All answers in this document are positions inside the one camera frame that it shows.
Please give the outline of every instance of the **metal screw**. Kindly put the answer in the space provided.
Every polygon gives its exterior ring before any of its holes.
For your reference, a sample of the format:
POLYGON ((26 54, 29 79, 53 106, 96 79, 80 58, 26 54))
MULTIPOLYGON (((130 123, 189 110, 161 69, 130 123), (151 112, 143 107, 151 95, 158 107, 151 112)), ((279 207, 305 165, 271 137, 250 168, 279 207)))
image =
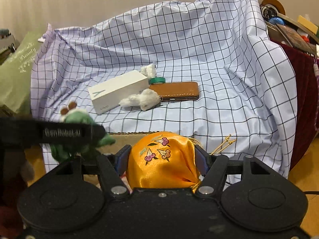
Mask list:
POLYGON ((198 191, 201 194, 207 195, 207 194, 213 193, 214 189, 212 187, 210 187, 210 186, 202 186, 202 187, 199 187, 198 191))
POLYGON ((123 186, 115 186, 113 188, 111 188, 112 193, 116 194, 116 195, 120 195, 120 194, 124 194, 127 189, 123 186))
POLYGON ((164 193, 164 192, 159 193, 159 197, 160 197, 160 198, 165 198, 166 196, 167 196, 167 194, 164 193))

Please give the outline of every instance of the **green tape roll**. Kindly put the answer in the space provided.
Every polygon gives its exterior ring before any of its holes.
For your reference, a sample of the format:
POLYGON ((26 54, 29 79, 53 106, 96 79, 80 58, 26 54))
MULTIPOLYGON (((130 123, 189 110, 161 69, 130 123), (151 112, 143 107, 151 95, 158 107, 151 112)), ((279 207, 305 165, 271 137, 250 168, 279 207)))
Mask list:
POLYGON ((148 81, 149 84, 155 84, 155 83, 165 83, 164 77, 155 77, 148 81))

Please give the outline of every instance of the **plush toy ear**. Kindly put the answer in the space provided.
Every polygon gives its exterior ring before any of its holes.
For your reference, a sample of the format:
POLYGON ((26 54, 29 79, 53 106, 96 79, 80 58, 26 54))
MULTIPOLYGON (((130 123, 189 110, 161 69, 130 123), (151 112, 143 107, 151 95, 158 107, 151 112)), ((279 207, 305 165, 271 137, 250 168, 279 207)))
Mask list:
POLYGON ((70 102, 69 103, 69 111, 72 109, 75 109, 77 107, 77 103, 76 102, 70 102))
POLYGON ((67 113, 69 112, 68 108, 67 107, 64 107, 60 110, 60 114, 63 116, 63 115, 66 115, 67 113))

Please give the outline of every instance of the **green bag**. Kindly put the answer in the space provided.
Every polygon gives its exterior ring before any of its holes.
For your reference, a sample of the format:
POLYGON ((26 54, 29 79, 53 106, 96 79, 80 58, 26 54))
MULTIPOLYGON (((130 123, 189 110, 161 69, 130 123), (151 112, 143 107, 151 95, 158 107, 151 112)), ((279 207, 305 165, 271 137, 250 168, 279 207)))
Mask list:
POLYGON ((42 43, 38 38, 42 32, 28 32, 7 60, 0 65, 0 109, 1 115, 30 114, 31 69, 37 50, 42 43))

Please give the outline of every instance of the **cardboard box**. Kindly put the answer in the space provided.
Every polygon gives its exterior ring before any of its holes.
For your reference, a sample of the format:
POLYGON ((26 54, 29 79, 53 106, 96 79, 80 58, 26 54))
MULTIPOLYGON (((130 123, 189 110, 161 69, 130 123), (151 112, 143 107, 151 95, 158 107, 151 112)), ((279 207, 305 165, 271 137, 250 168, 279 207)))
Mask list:
POLYGON ((149 88, 148 78, 137 70, 116 76, 88 89, 97 114, 119 105, 120 100, 149 88))

